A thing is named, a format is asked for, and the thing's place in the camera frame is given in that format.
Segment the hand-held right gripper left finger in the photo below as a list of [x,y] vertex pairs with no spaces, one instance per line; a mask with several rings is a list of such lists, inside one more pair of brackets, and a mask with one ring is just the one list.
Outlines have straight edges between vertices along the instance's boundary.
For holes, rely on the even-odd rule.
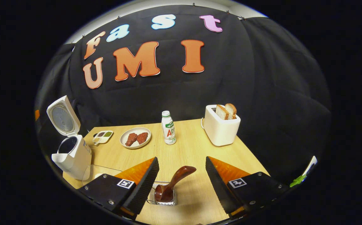
[[159,172],[157,157],[117,175],[102,174],[78,191],[106,210],[134,220],[142,211]]

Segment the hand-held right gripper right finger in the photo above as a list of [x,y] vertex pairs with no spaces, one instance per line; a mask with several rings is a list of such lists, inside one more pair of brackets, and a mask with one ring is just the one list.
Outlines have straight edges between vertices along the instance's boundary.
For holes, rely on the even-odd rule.
[[206,172],[225,213],[231,219],[265,209],[290,190],[289,185],[274,180],[264,172],[250,174],[210,156],[206,157]]

